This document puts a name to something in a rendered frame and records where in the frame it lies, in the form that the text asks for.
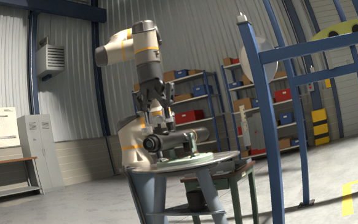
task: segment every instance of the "gray cabinet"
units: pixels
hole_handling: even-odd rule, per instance
[[[26,115],[17,119],[24,157],[38,157],[39,180],[44,192],[64,189],[49,115]]]

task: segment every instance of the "black hole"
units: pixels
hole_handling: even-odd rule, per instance
[[[352,33],[358,32],[358,24],[352,26]]]
[[[333,36],[338,36],[338,33],[336,31],[331,31],[328,36],[331,38]]]

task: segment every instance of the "blue horizontal beam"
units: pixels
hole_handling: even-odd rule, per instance
[[[323,70],[316,71],[315,73],[303,74],[301,76],[295,76],[293,79],[293,83],[296,86],[304,85],[310,82],[316,82],[324,79],[330,79],[338,76],[343,76],[346,74],[355,73],[358,71],[358,65],[350,64],[344,65],[340,67],[336,67],[332,70]]]
[[[340,47],[349,47],[356,44],[358,44],[358,32],[287,47],[280,47],[274,50],[267,50],[260,52],[259,56],[262,64],[265,65],[272,62],[279,62],[286,59],[311,55]]]
[[[0,0],[0,6],[30,11],[39,10],[47,14],[80,18],[97,23],[107,21],[107,11],[105,9],[66,0]]]

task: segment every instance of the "yellow curved panel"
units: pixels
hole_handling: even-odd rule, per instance
[[[326,29],[324,29],[324,30],[320,31],[319,33],[317,33],[311,39],[311,41],[316,41],[318,39],[328,38],[328,34],[331,31],[336,31],[339,35],[352,33],[352,26],[354,26],[355,24],[358,24],[358,19],[342,22],[342,23],[327,27]]]

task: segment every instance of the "green workbench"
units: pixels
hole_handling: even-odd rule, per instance
[[[217,191],[230,189],[233,202],[234,219],[236,224],[242,224],[239,188],[237,182],[248,175],[250,183],[251,205],[252,205],[252,217],[254,224],[259,224],[258,216],[258,204],[257,204],[257,191],[255,188],[255,175],[253,171],[253,165],[255,161],[248,163],[243,168],[225,175],[213,176],[212,180],[215,184]],[[199,190],[199,184],[197,178],[184,178],[180,180],[181,183],[185,183],[186,192],[192,190]],[[194,224],[201,224],[199,216],[193,216]]]

